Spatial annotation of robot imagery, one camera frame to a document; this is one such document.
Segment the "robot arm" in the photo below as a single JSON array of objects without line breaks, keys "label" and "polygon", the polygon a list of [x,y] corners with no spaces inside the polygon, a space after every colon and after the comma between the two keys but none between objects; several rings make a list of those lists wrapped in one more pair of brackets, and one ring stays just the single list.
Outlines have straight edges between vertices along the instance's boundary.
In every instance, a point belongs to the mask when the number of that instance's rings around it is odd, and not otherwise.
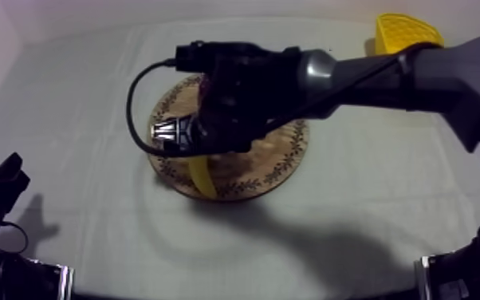
[{"label": "robot arm", "polygon": [[341,105],[419,110],[443,115],[467,151],[480,143],[480,37],[440,49],[423,43],[400,53],[337,61],[322,50],[272,52],[257,45],[196,41],[155,66],[203,73],[199,110],[154,124],[159,156],[247,152],[253,140],[298,118],[325,119]]}]

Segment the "yellow plastic piece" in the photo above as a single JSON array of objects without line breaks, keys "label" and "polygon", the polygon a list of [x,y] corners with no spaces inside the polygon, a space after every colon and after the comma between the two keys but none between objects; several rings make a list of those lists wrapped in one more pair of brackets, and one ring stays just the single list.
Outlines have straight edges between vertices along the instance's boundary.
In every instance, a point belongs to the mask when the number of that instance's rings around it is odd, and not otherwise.
[{"label": "yellow plastic piece", "polygon": [[376,19],[376,54],[396,53],[422,41],[445,43],[434,26],[406,14],[381,14]]},{"label": "yellow plastic piece", "polygon": [[208,172],[207,156],[195,156],[188,158],[188,168],[195,187],[209,199],[218,198],[216,187]]}]

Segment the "round wooden tray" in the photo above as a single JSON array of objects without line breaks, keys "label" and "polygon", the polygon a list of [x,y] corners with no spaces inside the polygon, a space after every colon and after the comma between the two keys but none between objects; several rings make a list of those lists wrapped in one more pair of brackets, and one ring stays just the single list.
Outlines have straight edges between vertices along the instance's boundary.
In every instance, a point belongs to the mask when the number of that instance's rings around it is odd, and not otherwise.
[{"label": "round wooden tray", "polygon": [[[197,110],[202,75],[193,75],[167,92],[153,109],[148,124]],[[252,199],[282,184],[297,168],[307,149],[309,128],[304,120],[295,120],[256,140],[248,153],[209,156],[208,168],[218,198],[212,201]],[[149,155],[156,172],[176,191],[196,199],[205,198],[195,187],[186,158],[163,158]]]}]

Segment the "white table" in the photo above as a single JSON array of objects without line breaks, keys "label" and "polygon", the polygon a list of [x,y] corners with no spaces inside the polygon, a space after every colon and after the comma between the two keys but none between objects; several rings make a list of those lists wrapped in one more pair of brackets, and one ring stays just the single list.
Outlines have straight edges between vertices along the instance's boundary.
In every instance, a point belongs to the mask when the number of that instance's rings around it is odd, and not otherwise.
[{"label": "white table", "polygon": [[[339,109],[311,121],[309,149],[277,190],[237,206],[165,187],[124,121],[130,81],[194,40],[364,56],[373,24],[234,19],[136,26],[29,46],[0,90],[0,162],[32,183],[8,220],[27,255],[74,266],[79,291],[127,298],[314,299],[402,290],[412,262],[464,246],[480,223],[480,155],[425,113]],[[471,37],[453,37],[461,41]],[[140,134],[186,74],[144,79]],[[0,243],[17,243],[2,233]]]}]

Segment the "decorative border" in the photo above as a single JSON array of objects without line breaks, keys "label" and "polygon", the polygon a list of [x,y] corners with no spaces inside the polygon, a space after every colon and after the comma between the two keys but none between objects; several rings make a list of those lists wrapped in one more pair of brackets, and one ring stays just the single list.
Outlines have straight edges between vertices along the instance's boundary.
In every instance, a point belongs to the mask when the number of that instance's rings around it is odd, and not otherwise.
[{"label": "decorative border", "polygon": [[[167,113],[170,107],[176,102],[177,96],[183,89],[191,85],[198,85],[201,83],[203,75],[196,75],[188,77],[178,85],[176,85],[161,101],[158,110],[153,113],[152,121],[160,122],[163,120],[163,116]],[[239,182],[232,182],[216,186],[216,192],[219,197],[226,198],[232,195],[239,195],[244,191],[257,191],[259,187],[270,186],[276,182],[279,182],[283,176],[289,176],[286,172],[293,168],[293,162],[299,160],[303,154],[302,142],[305,141],[305,130],[307,124],[304,120],[295,120],[293,122],[293,136],[290,141],[291,151],[284,155],[284,158],[273,167],[273,171],[264,175],[264,179],[249,179]],[[156,157],[158,160],[159,173],[166,176],[169,180],[174,181],[178,185],[182,185],[187,188],[195,188],[194,182],[187,174],[179,174],[173,168],[172,160],[169,158]]]}]

